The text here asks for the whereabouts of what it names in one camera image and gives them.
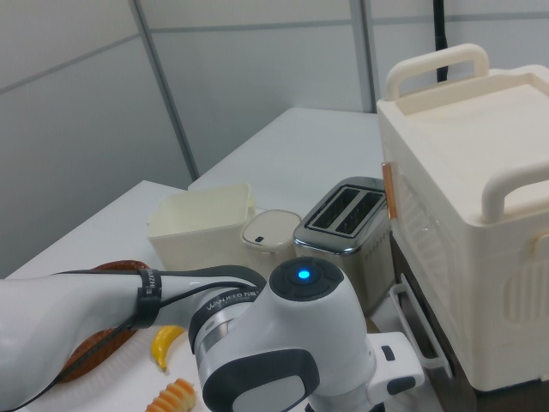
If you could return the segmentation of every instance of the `black cable on wall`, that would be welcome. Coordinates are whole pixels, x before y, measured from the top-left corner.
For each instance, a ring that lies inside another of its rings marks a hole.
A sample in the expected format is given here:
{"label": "black cable on wall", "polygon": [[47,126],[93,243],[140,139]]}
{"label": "black cable on wall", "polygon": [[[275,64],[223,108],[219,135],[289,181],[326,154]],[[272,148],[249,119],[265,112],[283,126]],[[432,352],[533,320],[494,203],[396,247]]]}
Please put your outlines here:
{"label": "black cable on wall", "polygon": [[[446,28],[444,26],[444,0],[432,0],[432,12],[435,21],[435,49],[448,48]],[[437,69],[437,82],[448,80],[448,66]]]}

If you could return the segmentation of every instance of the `copper hinge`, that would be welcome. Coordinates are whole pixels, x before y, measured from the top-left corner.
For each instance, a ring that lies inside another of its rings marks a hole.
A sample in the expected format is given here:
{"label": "copper hinge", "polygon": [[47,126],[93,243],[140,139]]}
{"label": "copper hinge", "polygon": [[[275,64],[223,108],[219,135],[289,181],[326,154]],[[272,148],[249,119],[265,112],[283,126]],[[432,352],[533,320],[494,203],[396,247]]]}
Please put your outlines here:
{"label": "copper hinge", "polygon": [[390,163],[382,163],[383,180],[385,181],[385,196],[387,197],[387,211],[389,219],[396,219],[395,188],[393,187],[393,173]]}

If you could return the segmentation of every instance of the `blue light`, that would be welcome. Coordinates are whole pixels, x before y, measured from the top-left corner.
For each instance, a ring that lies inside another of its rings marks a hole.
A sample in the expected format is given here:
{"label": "blue light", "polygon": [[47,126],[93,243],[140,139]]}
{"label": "blue light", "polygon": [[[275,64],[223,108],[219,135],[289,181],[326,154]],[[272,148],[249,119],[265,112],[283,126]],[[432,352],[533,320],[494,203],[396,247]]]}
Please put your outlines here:
{"label": "blue light", "polygon": [[309,270],[303,269],[298,272],[298,278],[303,281],[309,279],[309,277],[311,277],[311,273]]}

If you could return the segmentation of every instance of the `silver toaster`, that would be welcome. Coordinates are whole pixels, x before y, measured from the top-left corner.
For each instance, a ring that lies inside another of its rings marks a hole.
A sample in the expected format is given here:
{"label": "silver toaster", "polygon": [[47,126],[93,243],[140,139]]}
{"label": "silver toaster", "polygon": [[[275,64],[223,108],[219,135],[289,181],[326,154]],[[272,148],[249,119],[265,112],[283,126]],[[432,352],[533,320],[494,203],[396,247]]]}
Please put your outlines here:
{"label": "silver toaster", "polygon": [[323,197],[295,229],[293,240],[298,256],[339,266],[368,313],[394,282],[389,230],[383,180],[354,177]]}

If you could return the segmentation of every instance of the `bin handle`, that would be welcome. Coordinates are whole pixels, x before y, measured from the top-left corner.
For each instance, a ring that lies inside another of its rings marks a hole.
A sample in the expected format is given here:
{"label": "bin handle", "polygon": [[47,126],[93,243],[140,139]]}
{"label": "bin handle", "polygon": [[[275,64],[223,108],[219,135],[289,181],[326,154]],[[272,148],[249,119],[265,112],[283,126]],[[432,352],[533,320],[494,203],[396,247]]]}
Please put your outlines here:
{"label": "bin handle", "polygon": [[387,95],[386,101],[394,101],[401,97],[399,89],[401,83],[409,77],[417,76],[427,71],[440,67],[450,66],[473,60],[474,75],[476,77],[488,76],[490,64],[488,55],[479,45],[465,44],[450,47],[440,51],[427,53],[416,58],[403,60],[391,69],[387,74]]}
{"label": "bin handle", "polygon": [[549,161],[516,165],[494,174],[482,191],[482,219],[496,223],[504,217],[505,197],[512,191],[549,180]]}
{"label": "bin handle", "polygon": [[[432,328],[429,325],[429,321],[425,317],[425,314],[421,310],[421,306],[419,306],[419,302],[416,299],[415,295],[413,294],[412,289],[410,288],[410,284],[408,283],[404,274],[401,275],[401,280],[402,280],[402,283],[395,284],[390,289],[389,295],[393,300],[393,305],[395,305],[396,313],[398,314],[398,317],[401,321],[402,328],[404,328],[404,333],[406,334],[408,340],[412,344],[412,348],[415,354],[418,356],[419,363],[425,369],[437,369],[439,367],[443,367],[448,377],[452,378],[453,376],[452,369],[449,365],[448,358],[446,358],[446,355],[444,354],[444,351],[440,346],[440,343],[438,343],[438,339],[435,336],[435,333],[432,331]],[[432,347],[435,349],[435,352],[437,352],[436,358],[425,358],[421,353],[421,349],[419,348],[418,342],[415,340],[415,336],[413,335],[412,329],[410,328],[410,325],[406,320],[404,313],[402,312],[402,309],[397,297],[398,294],[407,294],[408,298],[410,299],[410,303],[412,304],[413,310],[415,311],[416,315],[419,317],[419,320],[421,321],[421,325],[425,329],[425,332],[429,337],[429,341],[431,342]]]}

